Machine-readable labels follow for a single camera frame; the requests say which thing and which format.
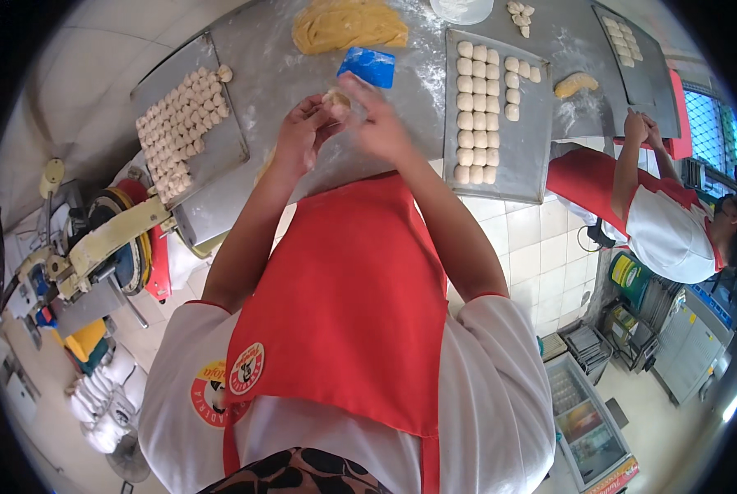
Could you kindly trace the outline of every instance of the refrigerator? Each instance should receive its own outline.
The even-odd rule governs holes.
[[[617,492],[637,461],[613,416],[571,353],[545,363],[558,445],[579,492]]]

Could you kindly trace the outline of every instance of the shirt logo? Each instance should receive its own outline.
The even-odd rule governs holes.
[[[231,411],[225,405],[225,359],[201,368],[190,386],[193,410],[208,425],[222,429]]]
[[[231,392],[240,395],[251,390],[264,369],[264,345],[254,343],[236,358],[229,375]]]

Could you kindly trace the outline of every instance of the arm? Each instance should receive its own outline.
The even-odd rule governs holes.
[[[640,145],[648,135],[648,130],[640,113],[627,109],[624,122],[624,147],[616,161],[613,174],[613,192],[611,194],[611,209],[626,223],[629,215],[629,205],[632,196],[637,191],[637,158],[640,154]]]
[[[300,178],[313,169],[322,144],[343,129],[309,96],[286,115],[275,157],[226,235],[206,277],[202,299],[236,312],[264,273],[275,230]]]
[[[492,244],[470,211],[415,149],[393,107],[354,74],[343,74],[338,81],[366,109],[365,121],[350,121],[361,147],[392,163],[402,175],[421,209],[445,273],[462,299],[470,301],[484,291],[508,296]]]
[[[657,125],[657,122],[652,120],[647,114],[643,113],[642,116],[643,121],[648,127],[646,144],[650,145],[654,150],[654,156],[657,159],[657,169],[660,170],[660,178],[673,179],[677,183],[681,184],[681,177],[676,174],[676,169],[673,168],[673,163],[670,162],[670,156],[665,150],[665,144],[662,143],[660,127]]]

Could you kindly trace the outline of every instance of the baker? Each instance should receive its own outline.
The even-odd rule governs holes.
[[[714,211],[686,189],[670,163],[660,129],[628,109],[618,160],[579,144],[553,144],[547,190],[588,225],[603,247],[627,245],[651,271],[698,283],[725,266],[737,269],[737,193]],[[660,179],[637,167],[640,145],[653,148]]]
[[[396,172],[301,200],[270,256],[295,185],[345,127],[323,95],[285,117],[202,300],[168,321],[142,451],[171,492],[531,492],[555,448],[531,320],[393,107],[339,83],[367,112],[357,143]],[[455,318],[446,276],[466,301]]]

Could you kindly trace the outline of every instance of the green bucket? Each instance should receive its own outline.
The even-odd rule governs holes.
[[[640,310],[648,280],[651,279],[651,270],[631,253],[619,252],[611,262],[607,277],[618,286],[621,294],[630,299],[632,307]]]

